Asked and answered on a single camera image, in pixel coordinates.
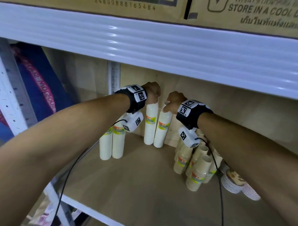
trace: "black cable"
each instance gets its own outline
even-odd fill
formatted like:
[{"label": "black cable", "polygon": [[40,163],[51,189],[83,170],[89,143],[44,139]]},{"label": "black cable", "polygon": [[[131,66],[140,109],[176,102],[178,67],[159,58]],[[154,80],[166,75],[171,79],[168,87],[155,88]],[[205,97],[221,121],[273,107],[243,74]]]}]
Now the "black cable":
[{"label": "black cable", "polygon": [[[115,122],[113,125],[115,125],[116,123],[118,123],[118,122],[120,122],[120,121],[125,121],[125,122],[127,122],[127,120],[125,120],[125,119],[121,119],[121,120]],[[77,160],[74,162],[74,164],[72,165],[72,167],[70,168],[70,170],[69,170],[69,172],[68,172],[68,174],[67,174],[67,177],[66,177],[66,179],[65,179],[65,181],[64,181],[64,184],[63,184],[63,187],[62,187],[61,195],[60,195],[60,198],[59,198],[59,202],[58,202],[58,206],[57,206],[57,209],[56,209],[54,218],[57,216],[57,213],[58,213],[58,210],[59,210],[59,207],[60,207],[60,203],[61,203],[61,200],[62,200],[62,195],[63,195],[63,192],[64,192],[64,188],[65,188],[67,179],[68,179],[68,177],[69,177],[69,175],[70,175],[70,172],[71,172],[71,170],[73,169],[73,167],[75,166],[75,164],[79,161],[79,159],[82,157],[82,155],[83,155],[87,150],[88,150],[88,148],[86,148],[86,149],[82,152],[82,154],[80,154],[80,156],[79,156],[79,157],[77,158]]]},{"label": "black cable", "polygon": [[[204,141],[206,146],[209,148],[207,142],[205,140],[203,140],[202,138],[199,138],[200,140]],[[218,172],[218,167],[217,167],[217,164],[216,164],[216,161],[215,161],[215,158],[214,158],[214,155],[211,152],[211,155],[212,155],[212,158],[213,158],[213,161],[215,163],[215,167],[216,167],[216,171]],[[220,178],[220,175],[217,173],[217,178],[218,178],[218,182],[219,182],[219,192],[220,192],[220,196],[221,196],[221,226],[224,226],[224,201],[223,201],[223,193],[222,193],[222,189],[221,189],[221,178]]]}]

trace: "wrist strap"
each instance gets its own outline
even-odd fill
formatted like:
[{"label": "wrist strap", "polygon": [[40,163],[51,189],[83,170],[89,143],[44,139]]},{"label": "wrist strap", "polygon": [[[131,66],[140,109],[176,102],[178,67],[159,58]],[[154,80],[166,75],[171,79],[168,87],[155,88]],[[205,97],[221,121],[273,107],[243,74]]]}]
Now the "wrist strap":
[{"label": "wrist strap", "polygon": [[186,100],[178,108],[176,119],[178,119],[187,129],[198,128],[199,116],[204,113],[212,113],[210,108],[197,100]]},{"label": "wrist strap", "polygon": [[122,93],[128,96],[130,107],[127,113],[135,113],[145,106],[147,100],[147,92],[139,85],[129,85],[120,88],[115,93]]}]

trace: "cardboard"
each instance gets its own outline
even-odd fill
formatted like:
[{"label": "cardboard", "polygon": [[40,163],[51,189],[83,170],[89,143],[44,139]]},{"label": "cardboard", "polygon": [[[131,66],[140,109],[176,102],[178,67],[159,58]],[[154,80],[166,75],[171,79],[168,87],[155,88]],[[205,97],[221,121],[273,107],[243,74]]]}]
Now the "cardboard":
[{"label": "cardboard", "polygon": [[298,38],[298,0],[193,0],[186,23]]},{"label": "cardboard", "polygon": [[55,9],[178,23],[187,0],[4,0]]}]

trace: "brown shelf surface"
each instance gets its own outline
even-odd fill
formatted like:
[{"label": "brown shelf surface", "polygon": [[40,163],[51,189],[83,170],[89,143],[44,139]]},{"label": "brown shelf surface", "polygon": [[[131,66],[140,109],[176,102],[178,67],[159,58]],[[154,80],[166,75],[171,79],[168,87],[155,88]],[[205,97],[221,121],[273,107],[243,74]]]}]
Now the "brown shelf surface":
[{"label": "brown shelf surface", "polygon": [[[184,175],[173,171],[174,150],[146,145],[143,137],[126,133],[124,156],[103,161],[95,146],[74,167],[64,195],[125,226],[220,225],[217,178],[197,192],[188,190]],[[262,200],[223,188],[223,201],[225,225],[286,225]]]}]

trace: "shelf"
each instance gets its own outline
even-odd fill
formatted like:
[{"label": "shelf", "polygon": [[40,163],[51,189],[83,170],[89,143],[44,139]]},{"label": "shelf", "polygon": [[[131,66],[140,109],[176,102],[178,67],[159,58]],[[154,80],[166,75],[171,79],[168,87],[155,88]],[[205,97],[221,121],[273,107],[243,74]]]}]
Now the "shelf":
[{"label": "shelf", "polygon": [[298,99],[298,40],[0,3],[0,37]]},{"label": "shelf", "polygon": [[[62,200],[108,225],[220,225],[217,178],[197,192],[173,171],[175,148],[126,133],[124,156],[102,161],[98,145],[73,169]],[[225,225],[285,225],[264,201],[223,188]]]}]

